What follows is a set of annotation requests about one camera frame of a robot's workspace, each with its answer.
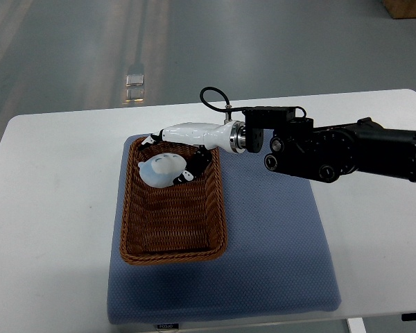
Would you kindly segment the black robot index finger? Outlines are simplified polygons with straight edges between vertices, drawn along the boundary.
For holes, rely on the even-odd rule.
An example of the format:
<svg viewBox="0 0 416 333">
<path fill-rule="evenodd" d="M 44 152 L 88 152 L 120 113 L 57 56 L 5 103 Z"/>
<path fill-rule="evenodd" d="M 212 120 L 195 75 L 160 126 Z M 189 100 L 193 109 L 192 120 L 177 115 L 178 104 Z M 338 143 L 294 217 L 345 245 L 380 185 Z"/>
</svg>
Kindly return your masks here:
<svg viewBox="0 0 416 333">
<path fill-rule="evenodd" d="M 139 146 L 140 150 L 145 150 L 159 142 L 162 142 L 162 134 L 161 133 L 152 133 Z"/>
</svg>

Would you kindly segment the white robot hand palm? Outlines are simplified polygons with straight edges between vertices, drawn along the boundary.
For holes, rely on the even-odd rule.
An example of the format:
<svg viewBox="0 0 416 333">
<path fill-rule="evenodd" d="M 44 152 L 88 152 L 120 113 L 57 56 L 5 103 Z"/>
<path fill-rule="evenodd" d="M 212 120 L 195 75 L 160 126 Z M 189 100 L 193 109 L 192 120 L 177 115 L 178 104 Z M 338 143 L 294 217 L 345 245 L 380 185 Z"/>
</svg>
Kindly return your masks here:
<svg viewBox="0 0 416 333">
<path fill-rule="evenodd" d="M 181 123 L 159 131 L 162 141 L 204 146 L 211 150 L 222 148 L 229 153 L 245 151 L 245 123 L 230 121 L 223 125 L 214 123 Z"/>
</svg>

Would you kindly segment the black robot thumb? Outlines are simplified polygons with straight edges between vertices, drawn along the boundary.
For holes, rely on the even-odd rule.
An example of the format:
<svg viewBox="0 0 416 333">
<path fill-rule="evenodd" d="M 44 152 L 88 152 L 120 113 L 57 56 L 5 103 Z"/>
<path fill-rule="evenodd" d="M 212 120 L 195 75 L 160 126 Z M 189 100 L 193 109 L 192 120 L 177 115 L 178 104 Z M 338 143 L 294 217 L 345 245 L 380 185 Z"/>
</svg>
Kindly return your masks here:
<svg viewBox="0 0 416 333">
<path fill-rule="evenodd" d="M 183 172 L 173 179 L 174 185 L 181 185 L 199 178 L 211 164 L 211 151 L 200 146 L 187 162 Z"/>
</svg>

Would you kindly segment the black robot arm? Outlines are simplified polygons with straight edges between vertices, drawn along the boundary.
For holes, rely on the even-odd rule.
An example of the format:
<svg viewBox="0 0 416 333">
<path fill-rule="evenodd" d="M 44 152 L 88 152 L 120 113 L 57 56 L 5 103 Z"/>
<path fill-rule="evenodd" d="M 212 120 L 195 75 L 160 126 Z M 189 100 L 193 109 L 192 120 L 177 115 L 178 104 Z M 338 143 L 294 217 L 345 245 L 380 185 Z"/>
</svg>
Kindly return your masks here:
<svg viewBox="0 0 416 333">
<path fill-rule="evenodd" d="M 370 118 L 356 123 L 314 127 L 313 119 L 297 116 L 297 107 L 240 108 L 244 121 L 230 117 L 227 107 L 223 125 L 181 123 L 150 134 L 139 146 L 144 150 L 159 142 L 197 147 L 192 161 L 175 184 L 202 174 L 208 151 L 222 148 L 230 153 L 258 153 L 265 130 L 272 131 L 267 170 L 299 178 L 331 183 L 355 171 L 416 182 L 416 131 L 383 128 Z"/>
</svg>

